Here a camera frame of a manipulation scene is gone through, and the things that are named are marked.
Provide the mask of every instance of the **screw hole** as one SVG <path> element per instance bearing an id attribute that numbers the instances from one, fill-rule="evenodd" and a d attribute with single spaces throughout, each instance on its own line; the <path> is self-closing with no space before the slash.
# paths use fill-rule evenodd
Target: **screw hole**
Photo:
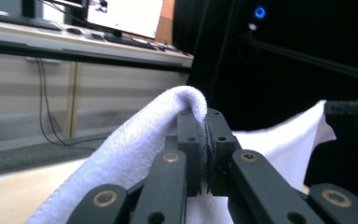
<path id="1" fill-rule="evenodd" d="M 165 220 L 165 216 L 160 212 L 155 212 L 149 215 L 147 223 L 149 224 L 161 224 Z"/>
<path id="2" fill-rule="evenodd" d="M 258 160 L 256 155 L 249 153 L 249 152 L 242 153 L 241 158 L 244 161 L 257 161 Z"/>
<path id="3" fill-rule="evenodd" d="M 290 212 L 289 214 L 287 214 L 287 217 L 289 218 L 290 222 L 294 223 L 294 224 L 305 224 L 306 223 L 305 218 L 297 212 Z"/>

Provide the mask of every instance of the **brass screw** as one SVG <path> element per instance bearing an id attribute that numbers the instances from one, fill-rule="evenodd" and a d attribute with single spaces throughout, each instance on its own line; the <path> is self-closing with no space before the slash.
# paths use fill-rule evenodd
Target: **brass screw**
<path id="1" fill-rule="evenodd" d="M 97 193 L 92 202 L 95 206 L 106 207 L 109 204 L 112 204 L 117 198 L 117 193 L 112 189 L 106 189 Z"/>
<path id="2" fill-rule="evenodd" d="M 324 189 L 322 190 L 322 196 L 333 205 L 339 207 L 351 207 L 351 200 L 337 190 Z"/>
<path id="3" fill-rule="evenodd" d="M 174 152 L 168 152 L 162 156 L 162 159 L 167 162 L 179 161 L 179 155 Z"/>

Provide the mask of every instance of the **floor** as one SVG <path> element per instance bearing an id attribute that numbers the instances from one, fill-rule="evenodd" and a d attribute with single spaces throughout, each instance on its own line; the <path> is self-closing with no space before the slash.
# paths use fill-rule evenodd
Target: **floor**
<path id="1" fill-rule="evenodd" d="M 87 158 L 137 111 L 80 110 L 73 139 L 64 139 L 57 122 L 54 118 L 50 122 L 47 113 L 40 117 L 41 123 L 38 113 L 0 116 L 0 175 Z"/>

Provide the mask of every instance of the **fabric fold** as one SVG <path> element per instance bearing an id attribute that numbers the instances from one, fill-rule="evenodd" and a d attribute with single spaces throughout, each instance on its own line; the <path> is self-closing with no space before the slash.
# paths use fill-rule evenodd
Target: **fabric fold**
<path id="1" fill-rule="evenodd" d="M 333 130 L 324 121 L 323 106 L 321 101 L 266 130 L 233 133 L 243 149 L 265 155 L 292 187 L 300 189 L 312 150 L 322 142 L 335 139 Z M 114 131 L 36 209 L 27 223 L 66 223 L 91 189 L 101 184 L 117 184 L 128 189 L 138 183 L 147 176 L 155 155 L 164 148 L 166 135 L 176 128 L 176 115 L 188 108 L 200 127 L 205 127 L 207 104 L 201 92 L 189 86 L 163 92 Z M 214 197 L 203 191 L 198 197 L 187 198 L 186 223 L 232 223 L 227 197 Z"/>
<path id="2" fill-rule="evenodd" d="M 155 155 L 164 147 L 178 112 L 191 108 L 202 124 L 207 113 L 202 93 L 189 86 L 163 92 L 115 130 L 31 215 L 27 223 L 65 223 L 77 204 L 101 184 L 126 189 L 147 176 Z"/>

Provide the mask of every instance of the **desk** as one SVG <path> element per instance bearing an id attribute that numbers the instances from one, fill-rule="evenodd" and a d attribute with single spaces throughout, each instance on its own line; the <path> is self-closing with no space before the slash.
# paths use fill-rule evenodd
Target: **desk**
<path id="1" fill-rule="evenodd" d="M 185 85 L 193 62 L 193 56 L 183 52 L 141 49 L 88 35 L 0 22 L 0 114 L 37 111 L 37 64 L 22 56 L 55 60 L 46 63 L 48 98 L 67 138 L 76 136 L 78 110 L 142 108 L 163 91 Z M 24 84 L 29 88 L 26 93 Z M 33 106 L 24 105 L 31 99 Z"/>

